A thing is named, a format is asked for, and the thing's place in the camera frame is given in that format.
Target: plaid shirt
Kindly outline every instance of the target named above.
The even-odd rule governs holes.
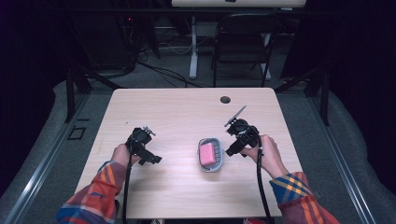
[[[107,161],[91,184],[76,193],[58,211],[55,223],[114,223],[115,197],[125,181],[126,168]]]
[[[282,175],[270,184],[285,223],[339,223],[318,204],[303,172]]]
[[[61,207],[55,223],[114,223],[114,200],[125,181],[126,168],[107,161],[92,183]],[[339,223],[322,208],[308,187],[303,172],[282,175],[270,181],[285,223]]]

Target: small black object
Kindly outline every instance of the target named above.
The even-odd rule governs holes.
[[[139,156],[142,159],[139,161],[140,165],[143,165],[146,161],[152,164],[159,163],[162,159],[162,157],[155,156],[146,149],[146,144],[151,141],[151,134],[155,135],[148,127],[144,127],[143,129],[134,128],[134,131],[125,143],[125,146],[127,146],[132,155]]]
[[[234,118],[230,123],[231,127],[227,130],[227,133],[235,135],[236,140],[225,151],[227,155],[232,156],[240,152],[246,145],[257,146],[260,136],[256,127],[248,125],[248,122],[244,119]]]

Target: person's hand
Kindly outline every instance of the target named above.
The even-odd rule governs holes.
[[[128,148],[124,144],[118,145],[114,148],[113,156],[111,157],[112,161],[116,161],[119,164],[127,167],[129,162],[129,151]],[[132,164],[135,164],[140,160],[140,157],[133,155],[132,156]]]
[[[264,169],[272,178],[277,178],[282,175],[287,175],[289,171],[280,158],[279,150],[272,137],[269,135],[262,135],[262,169]],[[253,159],[257,163],[257,155],[259,146],[254,148],[245,147],[240,151],[241,154],[245,154]]]

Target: dark curtain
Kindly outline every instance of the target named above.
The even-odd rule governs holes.
[[[396,169],[395,4],[308,0],[306,6],[314,10],[344,9],[347,15],[340,21],[301,21],[282,77],[302,76],[329,59],[330,52],[330,90],[360,127],[367,145],[367,161],[379,180],[396,194],[392,174]]]
[[[53,87],[65,80],[70,61],[86,62],[60,17],[42,13],[43,2],[0,5],[0,193],[20,170],[54,104]]]

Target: gray carpet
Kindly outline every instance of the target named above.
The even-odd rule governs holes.
[[[275,88],[283,83],[279,80],[279,76],[290,41],[290,36],[283,36],[278,39],[270,66],[272,79],[266,82],[267,87]],[[146,63],[178,72],[190,81],[188,79],[190,53],[175,54],[170,49],[164,49],[161,53],[161,59],[157,59],[149,52],[146,55]],[[200,48],[198,78],[193,82],[207,86],[211,85],[210,53],[210,48]],[[221,69],[224,73],[230,71],[227,67]],[[257,76],[256,74],[260,71],[249,71],[249,73]],[[177,87],[184,86],[182,82],[169,77],[162,77],[141,65],[138,65],[128,76],[111,80],[127,88],[174,88],[174,85]],[[39,191],[34,195],[31,203],[26,205],[26,213],[20,215],[21,223],[51,223],[57,209],[74,193],[111,96],[111,90],[102,83],[91,80],[91,84],[94,91],[89,96],[84,97],[77,92],[80,101],[84,103],[81,103],[80,110],[70,124],[64,124],[66,118],[65,85],[61,83],[54,89],[57,100],[50,118],[32,148],[26,163],[0,200],[1,223],[6,221],[10,212],[15,211],[14,206],[21,197],[23,189],[27,186],[40,162],[51,151],[54,139],[59,135],[64,137],[64,140],[59,144],[60,152],[55,156],[50,172],[44,176],[45,181],[42,186],[39,186]],[[235,86],[236,84],[238,86],[260,86],[260,81],[256,81],[253,85],[250,82],[241,81],[231,84],[226,81],[219,82],[220,86]],[[288,92],[278,94],[277,97],[301,164],[308,176],[310,187],[313,191],[321,194],[321,197],[318,198],[319,203],[333,213],[341,223],[362,223],[345,181],[335,165],[331,153],[332,146],[322,130],[320,120],[315,116],[317,111],[312,107],[311,99],[305,98],[302,93],[303,87],[304,83],[293,87]],[[359,129],[341,102],[332,94],[329,119],[331,131],[376,222],[394,223],[394,220],[396,220],[394,213],[396,211],[396,197],[389,193],[375,178],[373,170],[366,161],[364,140]],[[75,125],[76,128],[85,128],[85,133],[80,140],[67,140],[70,130]],[[277,218],[276,223],[282,223],[281,218]]]

